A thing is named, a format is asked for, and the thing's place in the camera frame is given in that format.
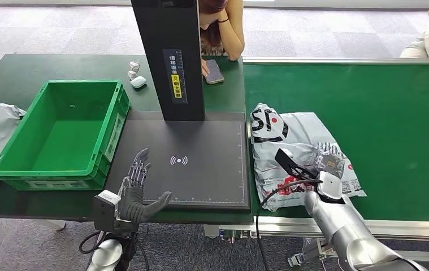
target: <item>wireless symbol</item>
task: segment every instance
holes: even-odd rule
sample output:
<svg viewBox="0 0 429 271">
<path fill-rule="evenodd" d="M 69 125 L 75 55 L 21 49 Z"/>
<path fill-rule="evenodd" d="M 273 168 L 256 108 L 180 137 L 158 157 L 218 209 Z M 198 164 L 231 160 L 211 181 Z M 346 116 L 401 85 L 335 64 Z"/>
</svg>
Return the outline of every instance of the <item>wireless symbol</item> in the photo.
<svg viewBox="0 0 429 271">
<path fill-rule="evenodd" d="M 175 156 L 172 156 L 170 158 L 170 164 L 174 165 L 174 164 L 177 164 L 177 163 L 180 163 L 180 164 L 183 164 L 183 165 L 187 165 L 187 163 L 188 163 L 188 157 L 185 156 L 183 158 L 176 158 Z"/>
</svg>

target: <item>yellow label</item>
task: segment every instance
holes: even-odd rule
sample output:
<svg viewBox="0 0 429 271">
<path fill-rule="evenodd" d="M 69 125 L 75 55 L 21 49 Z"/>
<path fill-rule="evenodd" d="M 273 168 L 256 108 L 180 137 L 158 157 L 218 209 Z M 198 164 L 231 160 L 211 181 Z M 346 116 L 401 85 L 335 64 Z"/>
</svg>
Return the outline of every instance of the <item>yellow label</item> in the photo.
<svg viewBox="0 0 429 271">
<path fill-rule="evenodd" d="M 171 75 L 172 90 L 174 91 L 174 98 L 182 98 L 181 93 L 181 82 L 179 81 L 179 75 Z"/>
</svg>

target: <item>black scanning platform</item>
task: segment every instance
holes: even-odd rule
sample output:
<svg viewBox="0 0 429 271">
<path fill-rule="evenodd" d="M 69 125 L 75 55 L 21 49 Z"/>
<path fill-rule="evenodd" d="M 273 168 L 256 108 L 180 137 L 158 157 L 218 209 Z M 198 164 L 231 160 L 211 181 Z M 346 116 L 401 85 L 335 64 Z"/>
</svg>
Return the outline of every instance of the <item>black scanning platform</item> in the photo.
<svg viewBox="0 0 429 271">
<path fill-rule="evenodd" d="M 134 156 L 149 148 L 144 203 L 173 193 L 167 208 L 250 210 L 244 113 L 207 112 L 205 121 L 164 121 L 130 111 L 106 187 L 118 193 Z"/>
</svg>

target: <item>red logo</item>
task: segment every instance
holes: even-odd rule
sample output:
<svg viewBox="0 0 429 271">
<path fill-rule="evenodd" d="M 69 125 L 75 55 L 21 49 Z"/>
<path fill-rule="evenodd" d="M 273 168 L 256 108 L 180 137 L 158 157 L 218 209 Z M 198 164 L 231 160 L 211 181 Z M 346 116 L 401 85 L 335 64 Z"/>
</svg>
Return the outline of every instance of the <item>red logo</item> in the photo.
<svg viewBox="0 0 429 271">
<path fill-rule="evenodd" d="M 292 182 L 296 182 L 296 181 L 297 181 L 296 178 L 289 176 L 286 179 L 284 179 L 284 183 L 282 185 L 278 185 L 278 188 L 280 188 L 283 185 L 288 185 L 288 184 L 290 184 Z M 279 191 L 278 194 L 281 196 L 287 196 L 287 195 L 290 195 L 291 193 L 303 190 L 302 188 L 301 189 L 298 189 L 298 188 L 300 188 L 300 187 L 298 186 L 296 189 L 292 189 L 292 186 L 291 186 L 291 187 L 288 187 L 286 189 Z"/>
</svg>

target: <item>smartphone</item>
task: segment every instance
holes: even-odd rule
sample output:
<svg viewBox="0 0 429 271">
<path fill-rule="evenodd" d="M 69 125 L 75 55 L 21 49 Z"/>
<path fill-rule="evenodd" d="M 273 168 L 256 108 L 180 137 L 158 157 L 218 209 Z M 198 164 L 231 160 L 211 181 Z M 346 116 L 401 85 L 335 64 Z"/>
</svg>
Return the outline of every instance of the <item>smartphone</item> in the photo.
<svg viewBox="0 0 429 271">
<path fill-rule="evenodd" d="M 208 85 L 217 84 L 224 82 L 224 76 L 219 70 L 219 66 L 214 59 L 206 60 L 207 68 L 209 69 L 209 74 L 205 76 L 206 83 Z"/>
</svg>

